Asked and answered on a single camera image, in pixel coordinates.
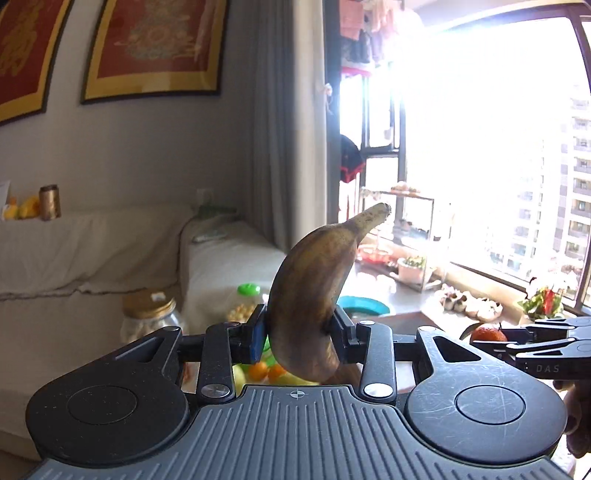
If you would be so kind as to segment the metal shoe rack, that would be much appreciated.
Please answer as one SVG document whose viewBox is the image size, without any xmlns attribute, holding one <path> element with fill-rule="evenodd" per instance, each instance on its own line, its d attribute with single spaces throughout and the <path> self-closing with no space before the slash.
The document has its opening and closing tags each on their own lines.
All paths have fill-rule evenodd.
<svg viewBox="0 0 591 480">
<path fill-rule="evenodd" d="M 377 238 L 409 248 L 436 239 L 433 198 L 400 188 L 381 191 L 363 187 L 360 194 L 363 210 L 377 203 L 386 203 L 392 208 L 388 219 L 372 230 Z"/>
</svg>

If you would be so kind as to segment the spotted ripe banana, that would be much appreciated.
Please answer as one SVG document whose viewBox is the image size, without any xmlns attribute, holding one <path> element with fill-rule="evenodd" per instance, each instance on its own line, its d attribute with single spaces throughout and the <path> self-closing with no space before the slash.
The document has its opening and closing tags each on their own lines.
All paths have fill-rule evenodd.
<svg viewBox="0 0 591 480">
<path fill-rule="evenodd" d="M 326 379 L 324 385 L 351 385 L 353 388 L 360 386 L 362 369 L 359 364 L 341 364 L 337 371 Z"/>
</svg>

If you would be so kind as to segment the large green pear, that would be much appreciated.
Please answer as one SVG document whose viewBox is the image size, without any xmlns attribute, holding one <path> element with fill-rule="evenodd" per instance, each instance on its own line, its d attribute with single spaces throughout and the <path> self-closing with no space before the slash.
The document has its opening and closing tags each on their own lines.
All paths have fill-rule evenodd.
<svg viewBox="0 0 591 480">
<path fill-rule="evenodd" d="M 276 377 L 273 380 L 273 385 L 276 386 L 318 386 L 318 382 L 308 381 L 298 378 L 290 372 L 284 372 L 283 375 Z"/>
</svg>

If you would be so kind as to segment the gold metal tin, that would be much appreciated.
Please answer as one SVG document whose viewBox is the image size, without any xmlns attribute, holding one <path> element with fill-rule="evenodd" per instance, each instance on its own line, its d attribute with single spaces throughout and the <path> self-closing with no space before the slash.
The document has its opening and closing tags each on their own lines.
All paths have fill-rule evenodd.
<svg viewBox="0 0 591 480">
<path fill-rule="evenodd" d="M 61 216 L 59 188 L 56 184 L 45 185 L 39 189 L 40 217 L 51 221 Z"/>
</svg>

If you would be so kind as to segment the potted plant white pot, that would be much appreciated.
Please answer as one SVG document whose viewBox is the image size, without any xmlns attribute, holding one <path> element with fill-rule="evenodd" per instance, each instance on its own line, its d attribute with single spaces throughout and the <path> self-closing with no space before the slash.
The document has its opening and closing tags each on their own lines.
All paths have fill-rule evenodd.
<svg viewBox="0 0 591 480">
<path fill-rule="evenodd" d="M 523 314 L 532 321 L 560 318 L 563 312 L 563 292 L 543 287 L 518 302 Z"/>
</svg>

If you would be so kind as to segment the yellow green pear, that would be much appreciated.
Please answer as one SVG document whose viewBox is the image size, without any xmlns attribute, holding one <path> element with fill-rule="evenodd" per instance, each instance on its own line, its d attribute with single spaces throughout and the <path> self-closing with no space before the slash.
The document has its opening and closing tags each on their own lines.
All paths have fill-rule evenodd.
<svg viewBox="0 0 591 480">
<path fill-rule="evenodd" d="M 233 375 L 233 384 L 235 384 L 235 394 L 240 395 L 242 394 L 242 389 L 245 387 L 246 384 L 246 376 L 245 372 L 240 365 L 233 365 L 232 366 L 232 375 Z"/>
</svg>

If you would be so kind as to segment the teal plastic basin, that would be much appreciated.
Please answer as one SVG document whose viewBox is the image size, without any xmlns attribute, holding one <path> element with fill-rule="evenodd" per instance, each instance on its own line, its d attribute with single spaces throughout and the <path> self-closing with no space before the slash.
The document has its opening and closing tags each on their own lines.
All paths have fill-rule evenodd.
<svg viewBox="0 0 591 480">
<path fill-rule="evenodd" d="M 353 322 L 373 319 L 388 315 L 391 309 L 381 301 L 359 296 L 341 296 L 337 302 L 337 310 L 344 312 Z"/>
</svg>

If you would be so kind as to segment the hanging dark red clothes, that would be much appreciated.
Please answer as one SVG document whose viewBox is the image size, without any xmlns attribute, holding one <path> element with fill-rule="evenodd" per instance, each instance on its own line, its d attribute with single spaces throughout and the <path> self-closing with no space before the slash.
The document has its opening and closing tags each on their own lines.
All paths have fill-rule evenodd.
<svg viewBox="0 0 591 480">
<path fill-rule="evenodd" d="M 366 161 L 361 151 L 346 135 L 341 136 L 341 181 L 349 183 L 365 169 Z"/>
</svg>

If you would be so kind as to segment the mandarin with green leaf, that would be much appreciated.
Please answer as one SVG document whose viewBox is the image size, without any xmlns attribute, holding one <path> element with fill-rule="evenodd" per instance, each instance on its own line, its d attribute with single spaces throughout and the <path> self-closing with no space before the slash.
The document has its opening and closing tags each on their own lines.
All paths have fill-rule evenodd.
<svg viewBox="0 0 591 480">
<path fill-rule="evenodd" d="M 265 361 L 256 362 L 256 364 L 249 365 L 247 370 L 247 378 L 252 382 L 263 382 L 269 375 L 269 366 Z"/>
</svg>

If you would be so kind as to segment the green candy dispenser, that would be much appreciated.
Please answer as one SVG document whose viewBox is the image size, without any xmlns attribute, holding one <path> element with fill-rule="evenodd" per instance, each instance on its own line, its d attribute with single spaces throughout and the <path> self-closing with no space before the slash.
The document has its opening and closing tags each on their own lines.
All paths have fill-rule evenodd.
<svg viewBox="0 0 591 480">
<path fill-rule="evenodd" d="M 238 285 L 226 298 L 222 313 L 233 364 L 254 364 L 262 358 L 267 343 L 266 300 L 255 283 Z"/>
</svg>

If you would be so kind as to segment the orange mandarin front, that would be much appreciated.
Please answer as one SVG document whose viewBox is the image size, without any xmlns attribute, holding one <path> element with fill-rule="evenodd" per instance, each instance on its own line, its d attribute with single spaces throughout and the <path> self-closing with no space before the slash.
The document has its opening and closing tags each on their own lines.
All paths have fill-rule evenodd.
<svg viewBox="0 0 591 480">
<path fill-rule="evenodd" d="M 507 336 L 498 325 L 481 324 L 471 334 L 471 342 L 507 342 Z"/>
</svg>

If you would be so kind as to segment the red plastic basket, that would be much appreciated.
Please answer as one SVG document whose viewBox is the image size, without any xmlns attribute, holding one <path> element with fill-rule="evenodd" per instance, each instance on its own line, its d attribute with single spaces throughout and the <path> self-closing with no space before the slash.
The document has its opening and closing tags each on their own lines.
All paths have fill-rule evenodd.
<svg viewBox="0 0 591 480">
<path fill-rule="evenodd" d="M 393 252 L 377 244 L 362 244 L 356 250 L 356 260 L 374 265 L 388 265 L 393 262 Z"/>
</svg>

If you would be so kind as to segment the orange mandarin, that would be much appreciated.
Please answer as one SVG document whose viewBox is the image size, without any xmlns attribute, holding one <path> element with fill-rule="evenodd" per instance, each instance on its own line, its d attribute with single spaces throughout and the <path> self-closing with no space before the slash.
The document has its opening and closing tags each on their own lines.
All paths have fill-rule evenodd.
<svg viewBox="0 0 591 480">
<path fill-rule="evenodd" d="M 507 342 L 507 336 L 498 325 L 481 324 L 471 334 L 471 342 Z"/>
<path fill-rule="evenodd" d="M 267 371 L 267 381 L 270 384 L 274 384 L 284 374 L 287 374 L 286 369 L 281 367 L 279 363 L 273 364 L 273 366 L 270 366 L 269 371 Z"/>
</svg>

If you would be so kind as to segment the brown banana with sticker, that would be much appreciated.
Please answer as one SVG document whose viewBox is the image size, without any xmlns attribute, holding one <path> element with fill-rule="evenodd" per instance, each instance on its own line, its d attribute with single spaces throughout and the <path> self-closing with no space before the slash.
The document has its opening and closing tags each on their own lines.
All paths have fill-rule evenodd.
<svg viewBox="0 0 591 480">
<path fill-rule="evenodd" d="M 276 361 L 298 378 L 324 383 L 341 360 L 329 324 L 363 238 L 392 213 L 377 203 L 344 223 L 318 227 L 297 242 L 277 270 L 266 304 Z"/>
</svg>

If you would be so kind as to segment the red gold framed picture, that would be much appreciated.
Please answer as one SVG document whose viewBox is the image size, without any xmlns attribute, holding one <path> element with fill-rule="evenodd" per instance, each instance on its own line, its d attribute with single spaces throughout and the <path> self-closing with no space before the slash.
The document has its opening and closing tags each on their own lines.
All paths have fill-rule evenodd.
<svg viewBox="0 0 591 480">
<path fill-rule="evenodd" d="M 160 95 L 217 95 L 228 1 L 105 1 L 83 103 Z"/>
</svg>

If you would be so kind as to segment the glass jar red label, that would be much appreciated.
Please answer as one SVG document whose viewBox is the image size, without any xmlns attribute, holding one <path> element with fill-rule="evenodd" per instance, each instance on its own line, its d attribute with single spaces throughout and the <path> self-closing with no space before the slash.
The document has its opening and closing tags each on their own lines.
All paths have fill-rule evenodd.
<svg viewBox="0 0 591 480">
<path fill-rule="evenodd" d="M 122 315 L 120 339 L 123 344 L 168 326 L 186 330 L 176 299 L 164 290 L 144 289 L 124 295 Z"/>
</svg>

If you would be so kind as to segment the small planter with greens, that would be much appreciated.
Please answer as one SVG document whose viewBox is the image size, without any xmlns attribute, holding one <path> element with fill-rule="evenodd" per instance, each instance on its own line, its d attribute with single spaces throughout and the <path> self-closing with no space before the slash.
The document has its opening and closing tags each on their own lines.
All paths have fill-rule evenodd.
<svg viewBox="0 0 591 480">
<path fill-rule="evenodd" d="M 406 284 L 425 286 L 435 272 L 423 256 L 401 257 L 397 265 L 399 279 Z"/>
</svg>

